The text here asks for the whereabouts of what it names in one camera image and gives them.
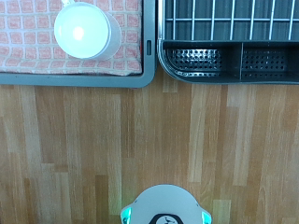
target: gray frame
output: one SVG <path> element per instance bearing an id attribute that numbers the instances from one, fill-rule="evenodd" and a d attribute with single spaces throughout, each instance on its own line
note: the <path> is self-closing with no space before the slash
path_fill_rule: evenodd
<path id="1" fill-rule="evenodd" d="M 85 75 L 31 75 L 0 73 L 0 84 L 76 87 L 142 88 L 151 83 L 157 68 L 156 1 L 143 1 L 143 73 L 128 77 Z"/>

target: wooden floor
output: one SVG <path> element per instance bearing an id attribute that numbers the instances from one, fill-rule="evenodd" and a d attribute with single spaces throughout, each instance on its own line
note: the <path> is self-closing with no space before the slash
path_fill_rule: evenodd
<path id="1" fill-rule="evenodd" d="M 214 223 L 299 223 L 299 86 L 0 88 L 0 223 L 116 224 L 175 184 Z"/>

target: metal grid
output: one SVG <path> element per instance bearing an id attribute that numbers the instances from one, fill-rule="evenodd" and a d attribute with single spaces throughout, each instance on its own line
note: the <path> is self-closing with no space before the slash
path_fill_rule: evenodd
<path id="1" fill-rule="evenodd" d="M 159 1 L 161 39 L 299 40 L 296 0 Z"/>

